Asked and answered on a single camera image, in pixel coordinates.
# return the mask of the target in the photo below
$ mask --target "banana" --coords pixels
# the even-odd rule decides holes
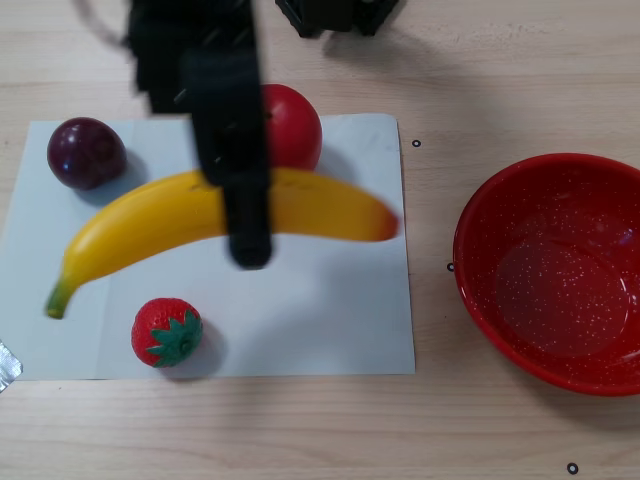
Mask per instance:
[[[398,218],[356,187],[309,172],[272,171],[274,233],[360,242],[393,238]],[[75,291],[158,253],[226,235],[222,190],[199,172],[143,185],[101,210],[67,247],[47,314],[62,318]]]

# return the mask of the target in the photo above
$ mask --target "table surface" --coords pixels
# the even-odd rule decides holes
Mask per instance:
[[[316,41],[272,0],[255,3],[269,81],[321,114],[399,120],[418,374],[22,382],[0,396],[0,477],[553,480],[575,462],[580,478],[637,478],[640,401],[564,392],[511,366],[446,266],[465,203],[506,165],[580,151],[640,166],[640,3],[407,0],[375,38]],[[95,4],[123,29],[125,2]],[[0,224],[29,121],[145,116],[132,60],[70,1],[1,10]]]

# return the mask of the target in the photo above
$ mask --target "bowl rim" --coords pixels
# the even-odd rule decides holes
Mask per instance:
[[[482,186],[473,194],[473,196],[465,206],[462,215],[460,216],[460,220],[458,221],[458,226],[456,228],[456,233],[453,241],[453,265],[458,292],[460,293],[462,301],[467,311],[471,315],[474,323],[478,326],[478,328],[480,328],[480,330],[491,341],[491,343],[493,343],[493,345],[509,360],[511,360],[513,363],[518,365],[523,370],[529,372],[530,374],[557,387],[588,395],[617,397],[638,394],[640,393],[640,385],[603,386],[587,382],[573,382],[566,377],[552,373],[549,370],[540,367],[536,363],[518,353],[511,346],[511,344],[505,341],[493,328],[493,326],[484,318],[484,315],[482,315],[482,313],[480,312],[480,309],[477,307],[474,299],[466,293],[470,291],[470,285],[469,282],[467,282],[465,275],[462,252],[464,250],[466,233],[469,228],[469,224],[474,214],[476,213],[480,202],[497,184],[502,183],[503,181],[512,177],[515,173],[520,173],[526,170],[531,170],[545,165],[557,163],[579,163],[582,165],[598,166],[600,168],[605,167],[612,171],[621,172],[626,175],[635,177],[638,181],[640,181],[640,170],[630,165],[618,162],[616,160],[611,160],[610,158],[583,153],[550,153],[546,155],[539,155],[514,163],[499,171],[484,184],[482,184]]]

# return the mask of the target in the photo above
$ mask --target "paper sheet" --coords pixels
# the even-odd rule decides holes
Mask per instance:
[[[318,172],[357,184],[403,217],[396,121],[382,114],[322,119]],[[127,174],[77,194],[46,161],[55,122],[31,125],[0,250],[0,336],[24,365],[21,380],[413,373],[404,233],[359,244],[284,236],[267,269],[239,271],[224,239],[162,253],[92,282],[64,320],[44,314],[67,243],[109,201],[196,165],[185,120],[114,122]],[[205,336],[172,369],[141,363],[130,342],[139,308],[156,297],[192,303]]]

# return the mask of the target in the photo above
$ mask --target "toy strawberry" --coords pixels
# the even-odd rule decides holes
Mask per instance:
[[[189,357],[202,339],[202,319],[184,300],[156,298],[136,315],[133,351],[147,365],[173,367]]]

